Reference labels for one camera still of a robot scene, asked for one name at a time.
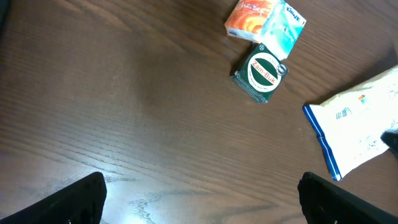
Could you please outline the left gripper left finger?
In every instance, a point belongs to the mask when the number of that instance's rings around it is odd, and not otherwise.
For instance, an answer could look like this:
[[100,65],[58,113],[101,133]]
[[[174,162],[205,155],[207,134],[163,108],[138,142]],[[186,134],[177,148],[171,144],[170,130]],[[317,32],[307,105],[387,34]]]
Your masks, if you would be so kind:
[[104,176],[94,172],[39,202],[1,219],[2,224],[99,224],[106,200]]

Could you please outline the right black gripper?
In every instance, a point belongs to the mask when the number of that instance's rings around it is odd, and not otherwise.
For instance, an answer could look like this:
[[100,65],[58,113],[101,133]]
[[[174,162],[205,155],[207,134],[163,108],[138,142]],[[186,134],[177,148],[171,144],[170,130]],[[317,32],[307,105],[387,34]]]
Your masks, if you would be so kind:
[[382,134],[381,140],[388,146],[394,157],[398,157],[398,134],[385,132]]

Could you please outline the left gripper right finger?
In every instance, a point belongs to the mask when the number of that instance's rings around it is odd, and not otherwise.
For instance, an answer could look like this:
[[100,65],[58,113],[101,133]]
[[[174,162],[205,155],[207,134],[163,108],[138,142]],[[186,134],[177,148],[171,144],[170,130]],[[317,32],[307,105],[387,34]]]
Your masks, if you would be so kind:
[[303,174],[297,188],[302,213],[308,223],[397,223],[396,216],[312,172]]

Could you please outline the yellow snack bag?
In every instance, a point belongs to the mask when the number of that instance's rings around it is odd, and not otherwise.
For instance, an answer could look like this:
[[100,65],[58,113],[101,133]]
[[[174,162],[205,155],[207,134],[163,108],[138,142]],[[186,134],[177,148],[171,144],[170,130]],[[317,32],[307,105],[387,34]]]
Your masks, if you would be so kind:
[[381,136],[397,133],[397,67],[392,67],[303,112],[317,134],[335,181],[388,146]]

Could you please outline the round tape roll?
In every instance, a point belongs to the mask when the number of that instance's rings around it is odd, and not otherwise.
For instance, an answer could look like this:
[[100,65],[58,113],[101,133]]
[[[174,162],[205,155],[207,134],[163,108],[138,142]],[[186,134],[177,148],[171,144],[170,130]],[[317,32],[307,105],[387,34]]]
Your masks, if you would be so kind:
[[251,53],[230,77],[255,102],[268,103],[288,68],[264,44],[252,44]]

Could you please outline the teal small carton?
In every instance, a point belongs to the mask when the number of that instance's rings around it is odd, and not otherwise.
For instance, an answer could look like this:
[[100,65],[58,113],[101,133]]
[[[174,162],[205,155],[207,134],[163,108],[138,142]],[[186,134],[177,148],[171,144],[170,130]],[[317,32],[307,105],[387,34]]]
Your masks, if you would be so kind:
[[285,1],[277,1],[260,34],[263,43],[278,60],[285,60],[292,51],[307,20]]

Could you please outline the orange small carton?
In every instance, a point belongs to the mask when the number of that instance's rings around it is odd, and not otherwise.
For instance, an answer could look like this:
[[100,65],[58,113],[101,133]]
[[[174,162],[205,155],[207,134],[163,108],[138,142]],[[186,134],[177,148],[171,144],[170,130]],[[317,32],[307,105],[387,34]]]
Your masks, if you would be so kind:
[[278,0],[239,0],[224,26],[228,36],[258,43],[261,30]]

